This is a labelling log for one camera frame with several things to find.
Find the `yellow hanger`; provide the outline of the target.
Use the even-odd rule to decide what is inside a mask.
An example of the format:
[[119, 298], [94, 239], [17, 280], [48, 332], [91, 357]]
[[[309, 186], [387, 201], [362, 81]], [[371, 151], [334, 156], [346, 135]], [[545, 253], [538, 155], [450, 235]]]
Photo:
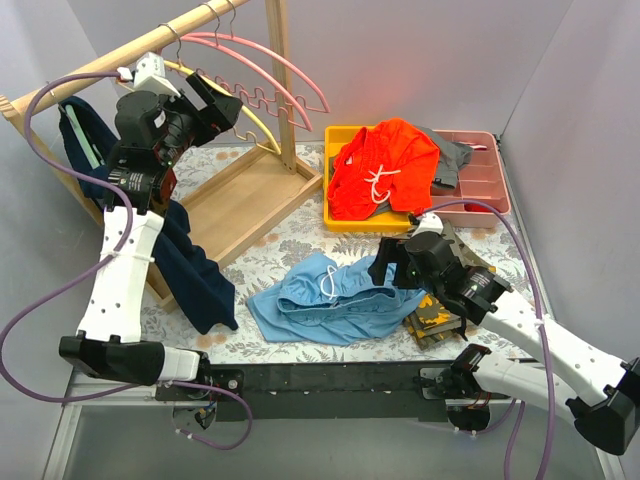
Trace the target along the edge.
[[[161, 74], [160, 77], [165, 79], [166, 73], [165, 68], [172, 70], [178, 74], [182, 74], [184, 77], [187, 75], [198, 73], [204, 80], [205, 84], [209, 87], [212, 87], [216, 93], [222, 94], [225, 97], [231, 97], [231, 93], [225, 88], [218, 85], [215, 81], [209, 78], [205, 73], [200, 70], [192, 70], [186, 67], [179, 58], [179, 53], [176, 53], [176, 61], [166, 60], [162, 55], [162, 49], [157, 50], [156, 52], [151, 53], [152, 60], [160, 60], [163, 66], [160, 68]], [[246, 106], [241, 107], [241, 113], [247, 117], [265, 136], [267, 145], [263, 145], [258, 141], [257, 135], [250, 130], [247, 130], [244, 134], [241, 134], [236, 126], [232, 127], [233, 135], [244, 142], [252, 141], [253, 144], [262, 150], [265, 150], [269, 153], [273, 153], [276, 156], [279, 156], [282, 153], [281, 147], [275, 139], [274, 134], [271, 130]]]

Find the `light blue shorts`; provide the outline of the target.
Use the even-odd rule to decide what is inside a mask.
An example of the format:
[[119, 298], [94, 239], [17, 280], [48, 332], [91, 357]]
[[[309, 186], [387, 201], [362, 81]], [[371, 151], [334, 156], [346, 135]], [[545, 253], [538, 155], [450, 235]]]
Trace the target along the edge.
[[396, 267], [387, 267], [381, 285], [373, 283], [373, 256], [338, 266], [315, 253], [296, 264], [284, 279], [247, 300], [268, 342], [314, 342], [334, 346], [391, 335], [426, 296], [421, 289], [392, 284]]

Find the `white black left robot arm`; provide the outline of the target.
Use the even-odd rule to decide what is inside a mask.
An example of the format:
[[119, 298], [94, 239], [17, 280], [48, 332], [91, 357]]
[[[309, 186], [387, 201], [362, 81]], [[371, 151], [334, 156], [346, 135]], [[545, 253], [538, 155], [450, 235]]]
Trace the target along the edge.
[[206, 354], [141, 338], [140, 308], [149, 264], [165, 222], [174, 164], [191, 146], [231, 129], [240, 99], [216, 91], [197, 73], [188, 84], [205, 102], [197, 109], [183, 93], [134, 91], [116, 106], [120, 139], [102, 186], [104, 240], [89, 305], [59, 354], [86, 375], [135, 385], [172, 381], [193, 400], [213, 386]]

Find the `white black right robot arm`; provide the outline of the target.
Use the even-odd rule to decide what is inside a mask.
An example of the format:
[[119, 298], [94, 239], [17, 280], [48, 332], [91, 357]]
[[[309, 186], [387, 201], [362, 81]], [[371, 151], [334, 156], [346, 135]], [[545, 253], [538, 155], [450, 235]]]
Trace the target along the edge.
[[500, 335], [543, 364], [536, 370], [471, 345], [451, 364], [454, 389], [515, 397], [547, 408], [593, 446], [623, 455], [639, 429], [639, 361], [624, 361], [582, 340], [534, 308], [503, 278], [463, 264], [435, 232], [385, 237], [369, 268], [376, 285], [394, 265], [394, 286], [422, 288], [465, 322]]

